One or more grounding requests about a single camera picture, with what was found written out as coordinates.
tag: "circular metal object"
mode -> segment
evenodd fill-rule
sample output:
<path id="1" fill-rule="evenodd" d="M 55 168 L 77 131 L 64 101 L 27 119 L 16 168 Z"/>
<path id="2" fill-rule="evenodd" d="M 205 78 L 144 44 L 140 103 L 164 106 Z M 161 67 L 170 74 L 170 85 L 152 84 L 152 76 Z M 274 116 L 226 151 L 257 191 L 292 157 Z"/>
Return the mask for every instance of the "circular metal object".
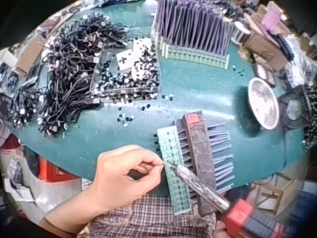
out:
<path id="1" fill-rule="evenodd" d="M 279 121 L 279 107 L 271 87 L 260 78 L 253 78 L 248 88 L 249 104 L 262 127 L 276 128 Z"/>

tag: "green workbench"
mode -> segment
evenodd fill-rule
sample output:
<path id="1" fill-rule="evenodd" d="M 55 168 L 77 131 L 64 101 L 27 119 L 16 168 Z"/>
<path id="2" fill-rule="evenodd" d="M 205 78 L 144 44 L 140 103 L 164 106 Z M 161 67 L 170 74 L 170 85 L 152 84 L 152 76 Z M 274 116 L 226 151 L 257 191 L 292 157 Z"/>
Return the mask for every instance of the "green workbench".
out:
<path id="1" fill-rule="evenodd" d="M 155 1 L 125 3 L 103 9 L 114 22 L 150 33 Z M 96 110 L 84 111 L 78 121 L 79 127 L 70 126 L 56 137 L 42 137 L 38 132 L 36 118 L 30 126 L 14 131 L 32 150 L 61 168 L 92 180 L 97 157 L 107 150 L 127 144 L 138 144 L 155 151 L 153 134 L 161 127 L 171 126 L 175 119 L 185 113 L 202 110 L 207 123 L 225 122 L 229 130 L 234 154 L 234 186 L 267 177 L 283 169 L 285 165 L 300 159 L 303 154 L 303 131 L 284 132 L 281 125 L 275 130 L 259 127 L 250 113 L 247 86 L 254 77 L 252 66 L 242 60 L 238 48 L 230 46 L 228 70 L 171 59 L 160 58 L 162 86 L 160 94 L 174 94 L 174 101 L 134 101 L 122 111 L 112 104 L 104 104 Z M 238 71 L 245 70 L 240 76 Z M 41 73 L 41 83 L 46 81 L 46 70 Z M 275 88 L 281 94 L 281 88 Z M 151 104 L 149 109 L 142 106 Z M 134 115 L 127 127 L 117 123 L 120 113 Z M 156 193 L 166 195 L 165 177 Z"/>

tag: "plaid shirt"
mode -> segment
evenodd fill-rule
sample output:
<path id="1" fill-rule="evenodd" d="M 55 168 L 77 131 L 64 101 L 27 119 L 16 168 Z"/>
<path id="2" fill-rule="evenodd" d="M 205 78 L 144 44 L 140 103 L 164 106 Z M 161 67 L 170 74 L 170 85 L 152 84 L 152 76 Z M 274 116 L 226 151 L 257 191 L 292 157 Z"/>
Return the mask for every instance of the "plaid shirt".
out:
<path id="1" fill-rule="evenodd" d="M 124 207 L 96 217 L 89 234 L 81 237 L 209 237 L 215 215 L 200 217 L 195 200 L 192 211 L 175 216 L 170 198 L 146 195 Z"/>

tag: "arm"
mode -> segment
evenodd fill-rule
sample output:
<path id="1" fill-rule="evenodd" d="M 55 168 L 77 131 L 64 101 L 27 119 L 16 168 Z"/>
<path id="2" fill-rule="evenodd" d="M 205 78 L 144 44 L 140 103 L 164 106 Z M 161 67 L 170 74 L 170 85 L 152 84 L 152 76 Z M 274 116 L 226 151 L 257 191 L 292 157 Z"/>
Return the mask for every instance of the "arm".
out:
<path id="1" fill-rule="evenodd" d="M 50 211 L 40 226 L 61 237 L 75 236 L 96 216 L 141 198 L 159 185 L 162 169 L 157 154 L 136 145 L 104 152 L 98 157 L 92 185 Z M 145 176 L 133 180 L 130 170 Z"/>

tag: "green circuit board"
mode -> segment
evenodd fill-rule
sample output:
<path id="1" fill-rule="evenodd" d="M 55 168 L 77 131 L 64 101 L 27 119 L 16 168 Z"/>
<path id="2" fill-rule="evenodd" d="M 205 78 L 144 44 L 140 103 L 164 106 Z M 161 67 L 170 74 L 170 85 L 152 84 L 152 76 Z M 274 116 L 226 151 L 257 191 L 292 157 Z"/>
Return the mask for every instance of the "green circuit board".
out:
<path id="1" fill-rule="evenodd" d="M 170 164 L 184 165 L 182 150 L 179 143 L 177 127 L 169 126 L 160 128 L 158 132 L 158 142 L 165 163 L 170 198 L 175 215 L 191 211 L 188 185 L 181 181 L 171 169 Z"/>

